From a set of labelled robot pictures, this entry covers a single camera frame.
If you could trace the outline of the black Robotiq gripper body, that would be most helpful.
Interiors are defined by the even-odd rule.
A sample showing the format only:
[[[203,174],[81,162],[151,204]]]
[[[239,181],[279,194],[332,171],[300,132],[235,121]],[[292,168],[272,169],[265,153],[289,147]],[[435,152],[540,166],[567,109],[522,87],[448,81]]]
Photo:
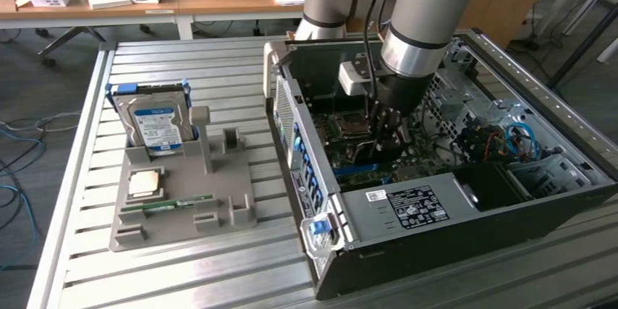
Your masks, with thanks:
[[[383,75],[376,80],[376,101],[402,114],[410,114],[419,107],[434,75],[404,77]]]

